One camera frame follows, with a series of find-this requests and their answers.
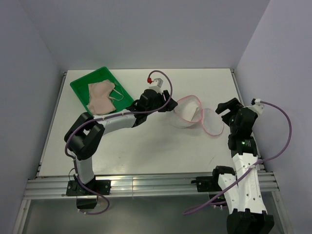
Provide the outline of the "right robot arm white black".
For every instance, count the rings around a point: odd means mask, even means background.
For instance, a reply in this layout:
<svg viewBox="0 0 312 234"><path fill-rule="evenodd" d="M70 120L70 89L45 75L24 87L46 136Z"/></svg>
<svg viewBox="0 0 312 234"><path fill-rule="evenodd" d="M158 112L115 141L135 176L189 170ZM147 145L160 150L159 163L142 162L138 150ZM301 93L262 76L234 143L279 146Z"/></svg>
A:
<svg viewBox="0 0 312 234"><path fill-rule="evenodd" d="M262 109L260 103L245 107L236 98L218 104L216 109L217 114L228 110L221 118L230 128L228 148L234 168L216 166L211 185L225 192L230 234L268 234L274 227L274 218L268 214L261 195L256 168L258 152L252 137L253 125Z"/></svg>

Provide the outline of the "beige pink bra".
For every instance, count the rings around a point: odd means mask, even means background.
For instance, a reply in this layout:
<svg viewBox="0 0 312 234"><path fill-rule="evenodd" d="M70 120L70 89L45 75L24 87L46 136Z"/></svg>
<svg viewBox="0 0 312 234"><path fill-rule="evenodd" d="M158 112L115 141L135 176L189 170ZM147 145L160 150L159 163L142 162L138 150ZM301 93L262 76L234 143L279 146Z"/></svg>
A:
<svg viewBox="0 0 312 234"><path fill-rule="evenodd" d="M88 110L92 115L106 115L116 110L114 100L121 101L124 95L115 89L115 84L109 80L91 83L89 88Z"/></svg>

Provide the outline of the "white mesh laundry bag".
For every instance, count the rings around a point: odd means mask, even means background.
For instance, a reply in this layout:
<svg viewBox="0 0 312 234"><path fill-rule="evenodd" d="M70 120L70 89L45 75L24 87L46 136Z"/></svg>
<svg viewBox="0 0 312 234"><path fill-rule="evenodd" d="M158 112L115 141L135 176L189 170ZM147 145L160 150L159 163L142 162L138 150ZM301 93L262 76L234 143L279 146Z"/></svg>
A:
<svg viewBox="0 0 312 234"><path fill-rule="evenodd" d="M181 110L187 103L192 101L197 103L198 110L193 118L193 121L186 121L181 117ZM184 129L199 124L205 133L213 137L222 134L224 124L221 120L221 117L212 109L202 107L202 103L197 96L185 96L178 100L177 103L178 106L176 106L171 112L167 113L167 118L172 126L179 129Z"/></svg>

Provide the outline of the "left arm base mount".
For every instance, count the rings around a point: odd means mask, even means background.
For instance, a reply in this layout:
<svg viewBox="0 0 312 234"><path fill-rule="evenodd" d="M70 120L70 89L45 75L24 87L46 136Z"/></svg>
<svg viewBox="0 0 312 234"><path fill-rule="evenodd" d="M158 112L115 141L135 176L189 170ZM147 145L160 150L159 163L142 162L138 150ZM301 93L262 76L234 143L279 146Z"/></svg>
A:
<svg viewBox="0 0 312 234"><path fill-rule="evenodd" d="M89 190L92 190L101 195L109 195L111 189L111 180L97 180L93 178L90 182L84 185ZM95 195L94 193L83 188L78 180L75 178L74 180L70 180L67 184L66 196L87 196L87 195ZM91 210L96 207L98 203L97 198L77 198L76 206L81 210Z"/></svg>

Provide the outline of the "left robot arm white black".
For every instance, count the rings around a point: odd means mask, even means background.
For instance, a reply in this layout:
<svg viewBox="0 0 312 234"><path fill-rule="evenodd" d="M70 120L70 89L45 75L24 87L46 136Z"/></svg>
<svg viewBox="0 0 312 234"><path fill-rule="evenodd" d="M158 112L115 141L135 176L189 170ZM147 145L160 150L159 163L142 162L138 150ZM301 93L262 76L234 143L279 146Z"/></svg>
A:
<svg viewBox="0 0 312 234"><path fill-rule="evenodd" d="M94 117L82 113L64 137L65 154L73 160L78 190L89 195L96 190L96 176L92 156L98 149L102 137L108 133L134 128L143 124L154 112L171 112L178 103L167 91L158 93L146 89L139 99L120 112Z"/></svg>

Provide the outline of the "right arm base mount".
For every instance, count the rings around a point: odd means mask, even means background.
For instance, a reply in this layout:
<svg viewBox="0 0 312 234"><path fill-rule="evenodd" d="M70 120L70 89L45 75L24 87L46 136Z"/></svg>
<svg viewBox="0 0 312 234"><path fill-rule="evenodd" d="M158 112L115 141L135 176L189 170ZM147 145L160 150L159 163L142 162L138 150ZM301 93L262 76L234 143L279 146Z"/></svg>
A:
<svg viewBox="0 0 312 234"><path fill-rule="evenodd" d="M214 181L212 176L197 176L191 181L191 184L196 186L198 193L208 193L209 199L214 196L214 193L219 193L222 191L217 182ZM224 195L219 196L216 200L212 202L216 206L227 206Z"/></svg>

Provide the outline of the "white bra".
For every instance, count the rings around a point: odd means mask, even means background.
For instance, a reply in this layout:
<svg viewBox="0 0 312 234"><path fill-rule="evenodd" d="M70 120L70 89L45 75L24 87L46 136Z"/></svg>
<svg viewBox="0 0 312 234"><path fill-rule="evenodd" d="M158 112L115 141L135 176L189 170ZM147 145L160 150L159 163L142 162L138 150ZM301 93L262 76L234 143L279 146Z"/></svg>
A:
<svg viewBox="0 0 312 234"><path fill-rule="evenodd" d="M181 117L186 121L193 121L195 114L197 113L198 105L192 101L187 103L181 110Z"/></svg>

